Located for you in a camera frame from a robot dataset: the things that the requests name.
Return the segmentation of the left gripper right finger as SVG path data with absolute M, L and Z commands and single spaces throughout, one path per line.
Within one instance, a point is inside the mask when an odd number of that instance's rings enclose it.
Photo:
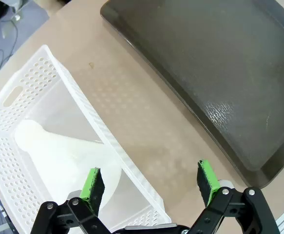
M 221 186 L 207 160 L 200 160 L 197 168 L 197 185 L 205 209 L 188 230 L 189 234 L 215 234 L 226 217 L 233 217 L 244 234 L 278 234 L 271 209 L 257 187 L 243 192 Z

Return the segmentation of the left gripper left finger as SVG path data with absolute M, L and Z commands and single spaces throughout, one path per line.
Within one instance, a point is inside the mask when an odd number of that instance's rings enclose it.
M 100 169 L 92 168 L 79 196 L 61 205 L 53 201 L 41 204 L 31 233 L 67 234 L 71 228 L 79 227 L 84 234 L 109 234 L 98 218 L 104 190 Z

